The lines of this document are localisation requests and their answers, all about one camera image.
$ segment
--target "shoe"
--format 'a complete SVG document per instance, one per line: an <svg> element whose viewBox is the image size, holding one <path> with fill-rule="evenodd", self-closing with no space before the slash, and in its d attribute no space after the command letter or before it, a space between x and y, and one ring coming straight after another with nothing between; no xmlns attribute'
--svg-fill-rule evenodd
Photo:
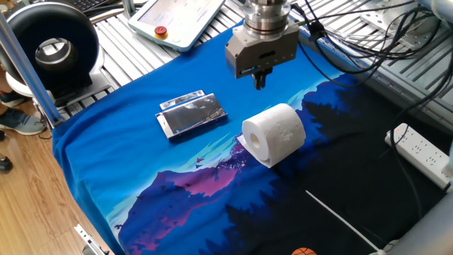
<svg viewBox="0 0 453 255"><path fill-rule="evenodd" d="M45 129L40 119L23 111L9 108L0 115L0 128L15 130L21 135L36 135Z"/></svg>
<svg viewBox="0 0 453 255"><path fill-rule="evenodd" d="M0 101L8 107L14 107L25 101L25 98L15 91L11 93L0 92Z"/></svg>

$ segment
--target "toilet paper roll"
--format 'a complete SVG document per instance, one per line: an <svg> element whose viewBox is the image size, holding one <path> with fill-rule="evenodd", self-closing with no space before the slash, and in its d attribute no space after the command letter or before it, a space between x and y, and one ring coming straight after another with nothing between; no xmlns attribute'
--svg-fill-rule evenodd
<svg viewBox="0 0 453 255"><path fill-rule="evenodd" d="M305 130L296 111L281 103L243 121L238 140L270 168L304 144Z"/></svg>

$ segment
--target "power outlet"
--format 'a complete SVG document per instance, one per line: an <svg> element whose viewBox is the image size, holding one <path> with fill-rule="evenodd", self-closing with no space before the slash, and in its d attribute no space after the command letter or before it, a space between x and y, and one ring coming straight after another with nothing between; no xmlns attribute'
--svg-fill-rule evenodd
<svg viewBox="0 0 453 255"><path fill-rule="evenodd" d="M440 188L445 188L448 185L452 170L449 167L449 157L444 152L405 123L395 129L394 139L395 142L401 139L396 144L396 149L401 156L422 171ZM385 142L390 145L390 132L387 133Z"/></svg>

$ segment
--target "red emergency stop button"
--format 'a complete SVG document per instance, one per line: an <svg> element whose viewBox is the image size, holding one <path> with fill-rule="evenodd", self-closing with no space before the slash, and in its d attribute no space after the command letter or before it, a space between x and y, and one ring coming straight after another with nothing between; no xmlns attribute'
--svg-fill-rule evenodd
<svg viewBox="0 0 453 255"><path fill-rule="evenodd" d="M154 29L154 32L156 33L156 38L159 39L165 39L168 36L167 28L164 26L158 26L156 29Z"/></svg>

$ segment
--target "tablet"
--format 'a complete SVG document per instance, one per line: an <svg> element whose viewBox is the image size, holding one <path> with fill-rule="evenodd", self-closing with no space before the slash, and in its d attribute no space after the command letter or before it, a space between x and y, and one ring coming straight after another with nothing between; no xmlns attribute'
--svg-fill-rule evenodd
<svg viewBox="0 0 453 255"><path fill-rule="evenodd" d="M129 26L154 42L188 51L214 18L224 0L149 0Z"/></svg>

